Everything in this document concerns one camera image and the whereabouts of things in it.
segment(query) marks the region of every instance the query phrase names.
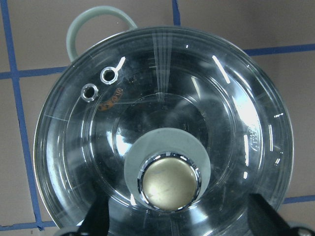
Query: cooking pot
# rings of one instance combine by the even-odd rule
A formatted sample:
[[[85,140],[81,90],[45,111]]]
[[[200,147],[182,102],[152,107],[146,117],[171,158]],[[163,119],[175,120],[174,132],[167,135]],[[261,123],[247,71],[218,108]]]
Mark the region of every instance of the cooking pot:
[[[130,30],[75,58],[95,15]],[[278,208],[293,160],[290,119],[268,76],[218,36],[181,27],[137,29],[101,7],[70,27],[74,61],[39,116],[37,184],[59,227],[80,225],[109,197],[108,235],[249,235],[249,193]]]

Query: beige tile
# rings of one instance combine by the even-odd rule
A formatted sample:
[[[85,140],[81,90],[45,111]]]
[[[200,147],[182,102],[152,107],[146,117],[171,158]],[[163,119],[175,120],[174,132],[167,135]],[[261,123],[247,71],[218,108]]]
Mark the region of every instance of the beige tile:
[[[55,81],[60,77],[60,74],[49,76],[27,77],[20,80],[21,94],[23,100],[24,114],[31,153],[33,153],[33,141],[41,108],[46,100]],[[39,208],[43,221],[51,221],[51,217],[37,192]]]
[[[169,0],[9,0],[12,33],[18,68],[35,69],[66,66],[65,36],[71,22],[81,12],[98,5],[111,5],[125,11],[140,27],[173,24]],[[78,33],[79,52],[101,39],[127,29],[115,17],[93,19]]]
[[[288,223],[315,230],[315,202],[284,204],[279,214]]]
[[[47,227],[43,231],[38,229],[0,231],[0,236],[53,236],[58,227]]]
[[[241,48],[314,43],[315,1],[180,0],[182,26],[205,30]]]
[[[286,103],[293,126],[295,159],[288,196],[315,194],[315,52],[253,58],[270,76]]]
[[[0,12],[0,72],[10,71],[6,41],[4,35],[2,14]]]
[[[11,80],[0,80],[0,225],[34,222]]]

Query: curved handle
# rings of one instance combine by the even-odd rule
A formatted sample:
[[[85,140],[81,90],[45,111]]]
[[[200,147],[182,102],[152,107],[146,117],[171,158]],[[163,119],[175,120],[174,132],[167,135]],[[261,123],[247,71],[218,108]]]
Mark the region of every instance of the curved handle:
[[[78,57],[77,50],[75,48],[75,39],[79,29],[85,22],[99,15],[117,16],[127,23],[130,30],[137,28],[136,23],[126,13],[112,6],[96,6],[81,13],[71,23],[66,36],[66,47],[71,62]]]

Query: circular lid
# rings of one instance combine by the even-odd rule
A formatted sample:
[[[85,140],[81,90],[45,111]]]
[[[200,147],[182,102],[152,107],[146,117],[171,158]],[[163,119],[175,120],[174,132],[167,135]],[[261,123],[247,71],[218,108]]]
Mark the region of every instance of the circular lid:
[[[163,128],[185,133],[187,145],[172,149],[182,142],[166,135],[147,142],[126,176],[137,142]],[[104,194],[115,236],[246,235],[248,194],[278,208],[292,156],[289,117],[266,74],[226,40],[174,27],[124,32],[86,51],[54,85],[34,142],[36,179],[56,224],[79,224]],[[156,200],[154,186],[181,188]],[[183,189],[177,205],[166,204]]]

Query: tile floor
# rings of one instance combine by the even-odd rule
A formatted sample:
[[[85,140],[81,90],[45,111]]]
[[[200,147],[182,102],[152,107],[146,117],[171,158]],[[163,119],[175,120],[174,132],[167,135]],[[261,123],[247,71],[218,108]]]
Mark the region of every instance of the tile floor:
[[[68,26],[97,5],[120,8],[140,27],[172,25],[172,0],[0,3],[0,236],[52,236],[57,227],[36,190],[30,153],[41,106],[70,64],[65,49]],[[315,228],[315,1],[179,0],[178,4],[182,26],[217,34],[245,49],[279,89],[295,139],[294,171],[280,214]],[[114,17],[93,19],[78,34],[78,52],[126,29]]]

